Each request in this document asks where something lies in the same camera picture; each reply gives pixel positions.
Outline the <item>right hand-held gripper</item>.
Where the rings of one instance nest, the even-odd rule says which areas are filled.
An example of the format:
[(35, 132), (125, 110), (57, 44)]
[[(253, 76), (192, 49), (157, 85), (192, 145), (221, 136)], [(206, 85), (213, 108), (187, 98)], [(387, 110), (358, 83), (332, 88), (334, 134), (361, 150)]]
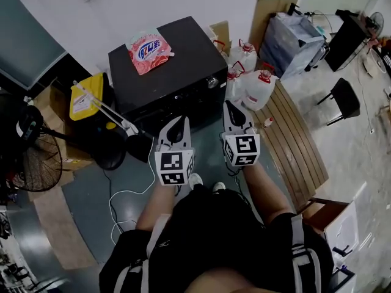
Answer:
[(260, 155), (260, 135), (249, 111), (240, 103), (223, 103), (223, 152), (232, 167), (254, 165)]

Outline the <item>large black floor fan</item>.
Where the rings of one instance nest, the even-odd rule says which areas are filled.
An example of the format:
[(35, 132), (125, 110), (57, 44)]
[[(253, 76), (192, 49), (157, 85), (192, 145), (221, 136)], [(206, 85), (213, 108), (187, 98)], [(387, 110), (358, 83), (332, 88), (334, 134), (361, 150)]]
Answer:
[(35, 106), (0, 107), (0, 188), (44, 192), (55, 187), (63, 171), (59, 139), (76, 143), (49, 129)]

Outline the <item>person's left forearm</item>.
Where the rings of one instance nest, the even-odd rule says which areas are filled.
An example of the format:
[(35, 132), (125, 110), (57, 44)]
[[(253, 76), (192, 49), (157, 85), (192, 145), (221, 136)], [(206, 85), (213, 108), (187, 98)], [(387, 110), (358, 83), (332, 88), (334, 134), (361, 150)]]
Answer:
[(137, 230), (152, 231), (162, 214), (171, 214), (175, 206), (176, 186), (154, 186), (150, 198), (136, 223)]

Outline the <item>person's right forearm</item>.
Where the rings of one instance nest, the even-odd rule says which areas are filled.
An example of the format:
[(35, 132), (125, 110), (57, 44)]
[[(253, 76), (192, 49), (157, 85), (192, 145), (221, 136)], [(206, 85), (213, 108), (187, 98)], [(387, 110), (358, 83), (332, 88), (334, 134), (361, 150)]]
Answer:
[(287, 197), (257, 162), (243, 168), (252, 202), (263, 223), (270, 224), (281, 214), (293, 213)]

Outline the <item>pink detergent pouch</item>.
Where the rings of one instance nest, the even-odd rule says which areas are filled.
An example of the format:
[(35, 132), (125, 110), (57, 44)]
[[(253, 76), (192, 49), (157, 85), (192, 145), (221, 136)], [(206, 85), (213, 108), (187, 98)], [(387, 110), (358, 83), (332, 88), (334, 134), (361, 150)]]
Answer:
[(138, 33), (125, 45), (139, 75), (148, 73), (175, 55), (156, 28)]

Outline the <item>stack of cardboard boxes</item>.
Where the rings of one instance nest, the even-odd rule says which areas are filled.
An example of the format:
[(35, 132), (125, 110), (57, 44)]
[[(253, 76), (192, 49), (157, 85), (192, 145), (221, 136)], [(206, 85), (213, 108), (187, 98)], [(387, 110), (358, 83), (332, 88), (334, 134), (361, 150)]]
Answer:
[[(34, 106), (41, 112), (49, 129), (67, 136), (74, 135), (76, 131), (69, 117), (69, 101), (64, 92), (49, 85), (34, 99)], [(92, 158), (86, 152), (72, 146), (68, 141), (57, 137), (56, 140), (64, 170), (74, 172), (92, 163)]]

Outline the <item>wooden slatted bench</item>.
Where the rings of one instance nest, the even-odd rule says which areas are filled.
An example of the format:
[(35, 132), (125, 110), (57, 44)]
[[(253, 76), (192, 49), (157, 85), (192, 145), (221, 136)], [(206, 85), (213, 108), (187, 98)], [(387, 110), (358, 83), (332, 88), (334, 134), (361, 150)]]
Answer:
[[(300, 211), (329, 175), (312, 135), (280, 81), (266, 105), (252, 116), (293, 202)], [(272, 117), (273, 124), (263, 128)]]

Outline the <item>person's black-clothed torso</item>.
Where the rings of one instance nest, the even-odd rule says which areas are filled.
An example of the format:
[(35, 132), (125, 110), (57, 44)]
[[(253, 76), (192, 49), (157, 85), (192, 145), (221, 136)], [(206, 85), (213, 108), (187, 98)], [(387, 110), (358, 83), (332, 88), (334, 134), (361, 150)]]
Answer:
[(99, 275), (100, 293), (141, 293), (142, 265), (148, 263), (148, 293), (184, 293), (201, 274), (231, 269), (254, 286), (295, 293), (292, 213), (259, 222), (235, 191), (197, 186), (174, 207), (154, 247), (152, 233), (129, 230)]

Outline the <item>black stool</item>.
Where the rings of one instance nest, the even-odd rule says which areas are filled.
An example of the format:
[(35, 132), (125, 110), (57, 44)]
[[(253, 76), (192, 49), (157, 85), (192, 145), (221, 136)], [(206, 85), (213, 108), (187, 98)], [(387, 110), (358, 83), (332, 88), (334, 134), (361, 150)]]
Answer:
[(341, 115), (329, 121), (326, 124), (327, 126), (333, 125), (340, 120), (346, 120), (360, 115), (360, 101), (351, 84), (344, 78), (340, 78), (330, 93), (320, 100), (317, 105), (320, 105), (328, 98), (335, 100)]

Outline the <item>dark framed glass door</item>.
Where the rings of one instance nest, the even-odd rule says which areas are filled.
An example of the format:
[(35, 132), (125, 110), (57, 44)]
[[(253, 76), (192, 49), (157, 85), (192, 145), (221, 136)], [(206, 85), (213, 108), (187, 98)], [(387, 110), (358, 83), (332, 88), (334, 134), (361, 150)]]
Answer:
[(0, 74), (28, 90), (67, 52), (20, 0), (0, 0)]

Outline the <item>person's white left shoe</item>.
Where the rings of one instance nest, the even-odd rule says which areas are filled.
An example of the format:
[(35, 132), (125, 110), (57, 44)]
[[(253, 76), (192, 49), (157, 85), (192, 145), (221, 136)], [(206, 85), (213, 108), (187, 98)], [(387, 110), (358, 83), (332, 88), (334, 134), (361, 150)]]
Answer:
[(196, 185), (203, 185), (203, 180), (197, 173), (191, 173), (188, 180), (191, 190), (195, 188)]

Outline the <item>yellow bin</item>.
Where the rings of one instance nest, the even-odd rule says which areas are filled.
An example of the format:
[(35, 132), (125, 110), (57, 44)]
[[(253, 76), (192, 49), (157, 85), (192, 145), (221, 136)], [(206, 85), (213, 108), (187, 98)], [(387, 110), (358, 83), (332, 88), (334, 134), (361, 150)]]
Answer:
[[(104, 74), (99, 73), (79, 82), (84, 89), (89, 91), (99, 100), (103, 98)], [(71, 100), (69, 116), (73, 121), (80, 121), (94, 116), (99, 109), (92, 102), (92, 98), (79, 87), (71, 87)]]

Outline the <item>black washing machine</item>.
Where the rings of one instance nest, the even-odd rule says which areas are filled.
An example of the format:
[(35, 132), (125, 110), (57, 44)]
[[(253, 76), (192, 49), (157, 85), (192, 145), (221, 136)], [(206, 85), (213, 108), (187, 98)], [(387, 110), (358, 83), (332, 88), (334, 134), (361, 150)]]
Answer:
[[(157, 30), (175, 55), (144, 75), (136, 71), (125, 45), (108, 54), (117, 112), (153, 136), (182, 115), (193, 130), (215, 122), (222, 115), (227, 81), (222, 55), (191, 16)], [(219, 80), (213, 89), (207, 85), (211, 76)]]

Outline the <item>small cardboard box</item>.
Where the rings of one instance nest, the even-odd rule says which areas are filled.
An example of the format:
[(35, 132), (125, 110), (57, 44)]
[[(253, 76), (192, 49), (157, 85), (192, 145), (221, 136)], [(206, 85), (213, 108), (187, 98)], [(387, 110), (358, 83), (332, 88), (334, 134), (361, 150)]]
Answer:
[(215, 34), (216, 38), (213, 43), (220, 52), (226, 53), (229, 56), (232, 41), (229, 34), (228, 21), (224, 20), (215, 24), (210, 25), (210, 29)]

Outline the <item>brown open box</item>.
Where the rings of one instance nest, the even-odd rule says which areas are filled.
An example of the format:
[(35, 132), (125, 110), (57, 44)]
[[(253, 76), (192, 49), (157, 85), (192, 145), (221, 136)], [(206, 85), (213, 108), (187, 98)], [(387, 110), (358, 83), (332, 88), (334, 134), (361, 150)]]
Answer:
[(306, 224), (323, 232), (347, 207), (349, 203), (312, 197), (301, 209)]

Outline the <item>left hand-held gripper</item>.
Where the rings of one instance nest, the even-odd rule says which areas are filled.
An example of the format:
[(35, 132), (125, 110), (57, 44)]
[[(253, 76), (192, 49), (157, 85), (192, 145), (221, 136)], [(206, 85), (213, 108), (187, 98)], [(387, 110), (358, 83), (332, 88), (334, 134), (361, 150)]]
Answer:
[(188, 183), (194, 167), (194, 149), (187, 116), (174, 118), (160, 131), (155, 165), (161, 185), (182, 186)]

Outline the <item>black desk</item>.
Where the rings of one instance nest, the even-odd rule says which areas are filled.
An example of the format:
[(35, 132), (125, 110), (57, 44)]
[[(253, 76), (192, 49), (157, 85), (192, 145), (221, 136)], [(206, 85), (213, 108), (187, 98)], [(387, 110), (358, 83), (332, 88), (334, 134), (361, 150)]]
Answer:
[(359, 19), (358, 13), (349, 10), (337, 9), (343, 24), (329, 43), (329, 52), (325, 61), (333, 72), (336, 72), (354, 53), (354, 51), (368, 38), (370, 33)]

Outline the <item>white cabinet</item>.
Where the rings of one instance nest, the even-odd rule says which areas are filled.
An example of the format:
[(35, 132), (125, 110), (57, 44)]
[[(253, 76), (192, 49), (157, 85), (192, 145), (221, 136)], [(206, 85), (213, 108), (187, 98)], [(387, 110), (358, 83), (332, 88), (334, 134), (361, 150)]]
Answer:
[(359, 245), (357, 213), (355, 202), (350, 202), (344, 210), (324, 229), (327, 243), (332, 250), (336, 265), (342, 265)]

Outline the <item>clear red-capped water jug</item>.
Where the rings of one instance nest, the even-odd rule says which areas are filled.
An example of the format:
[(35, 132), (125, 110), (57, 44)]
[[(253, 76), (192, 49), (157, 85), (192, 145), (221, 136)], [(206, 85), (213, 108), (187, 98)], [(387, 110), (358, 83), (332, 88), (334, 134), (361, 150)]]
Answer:
[(254, 45), (239, 39), (238, 46), (230, 50), (228, 62), (231, 66), (242, 67), (244, 73), (251, 73), (255, 70), (257, 59)]
[(242, 75), (245, 69), (240, 61), (236, 61), (232, 67), (227, 70), (227, 88), (225, 90), (225, 99), (232, 103), (240, 103), (244, 95), (244, 85)]
[(245, 75), (243, 104), (252, 111), (262, 109), (274, 91), (276, 80), (279, 78), (274, 74), (274, 67), (268, 63), (262, 63), (259, 70)]

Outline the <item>small standing fan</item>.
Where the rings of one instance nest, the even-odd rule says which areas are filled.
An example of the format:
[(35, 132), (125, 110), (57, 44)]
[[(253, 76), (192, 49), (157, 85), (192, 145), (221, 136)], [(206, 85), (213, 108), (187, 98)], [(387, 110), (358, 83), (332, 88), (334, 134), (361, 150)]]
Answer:
[(372, 39), (378, 38), (384, 27), (384, 17), (382, 13), (375, 12), (371, 16), (366, 17), (366, 27), (370, 31)]

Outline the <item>large cardboard sheet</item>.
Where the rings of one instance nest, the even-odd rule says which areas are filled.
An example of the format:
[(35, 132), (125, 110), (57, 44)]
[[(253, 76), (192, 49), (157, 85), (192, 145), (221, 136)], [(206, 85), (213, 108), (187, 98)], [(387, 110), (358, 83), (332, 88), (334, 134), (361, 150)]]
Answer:
[(263, 43), (270, 17), (279, 12), (287, 12), (291, 3), (298, 0), (257, 0), (254, 9), (252, 25), (249, 34), (251, 43), (259, 53)]

